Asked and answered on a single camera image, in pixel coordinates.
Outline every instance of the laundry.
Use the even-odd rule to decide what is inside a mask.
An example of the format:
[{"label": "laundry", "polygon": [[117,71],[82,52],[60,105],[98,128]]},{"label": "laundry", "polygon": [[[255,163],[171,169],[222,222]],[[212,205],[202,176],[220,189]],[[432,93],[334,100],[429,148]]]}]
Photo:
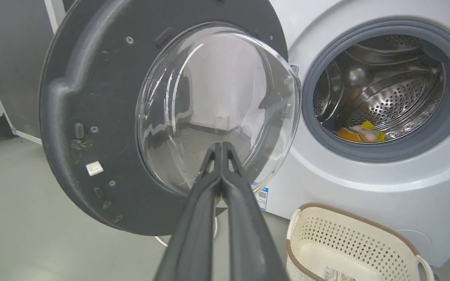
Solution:
[{"label": "laundry", "polygon": [[386,139],[385,134],[376,130],[376,127],[369,120],[366,120],[360,126],[341,128],[336,135],[352,142],[384,142]]}]

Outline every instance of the stainless steel drum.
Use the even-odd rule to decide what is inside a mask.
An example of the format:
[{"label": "stainless steel drum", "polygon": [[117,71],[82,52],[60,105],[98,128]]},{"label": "stainless steel drum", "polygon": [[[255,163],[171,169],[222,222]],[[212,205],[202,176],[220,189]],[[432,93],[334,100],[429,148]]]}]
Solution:
[{"label": "stainless steel drum", "polygon": [[443,97],[444,70],[420,42],[401,35],[375,37],[336,57],[314,93],[321,125],[336,134],[369,120],[389,142],[425,123]]}]

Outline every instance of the white baseboard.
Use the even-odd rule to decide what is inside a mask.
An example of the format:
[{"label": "white baseboard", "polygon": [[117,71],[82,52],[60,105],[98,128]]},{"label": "white baseboard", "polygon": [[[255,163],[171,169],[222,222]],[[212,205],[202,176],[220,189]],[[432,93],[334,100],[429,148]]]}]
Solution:
[{"label": "white baseboard", "polygon": [[16,135],[18,135],[19,137],[23,137],[24,139],[28,139],[31,142],[35,142],[36,144],[43,145],[43,143],[41,142],[41,139],[39,139],[38,137],[33,137],[32,135],[29,135],[27,133],[23,133],[20,131],[16,131]]}]

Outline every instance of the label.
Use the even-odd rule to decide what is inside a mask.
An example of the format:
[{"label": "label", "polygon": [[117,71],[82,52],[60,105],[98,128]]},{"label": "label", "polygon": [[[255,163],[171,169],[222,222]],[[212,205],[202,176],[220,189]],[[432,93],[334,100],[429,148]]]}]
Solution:
[{"label": "label", "polygon": [[355,281],[352,277],[332,269],[331,267],[325,267],[324,280],[326,281]]},{"label": "label", "polygon": [[257,201],[259,208],[261,210],[266,210],[266,199],[268,198],[268,188],[264,187],[257,194]]}]

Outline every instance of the washing machine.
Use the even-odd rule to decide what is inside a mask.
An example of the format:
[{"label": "washing machine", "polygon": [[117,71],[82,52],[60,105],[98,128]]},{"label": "washing machine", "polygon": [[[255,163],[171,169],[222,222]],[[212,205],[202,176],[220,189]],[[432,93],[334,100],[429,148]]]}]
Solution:
[{"label": "washing machine", "polygon": [[[450,2],[78,1],[40,108],[57,180],[114,228],[171,234],[219,135],[266,212],[326,203],[450,257]],[[384,141],[339,137],[364,121]]]}]

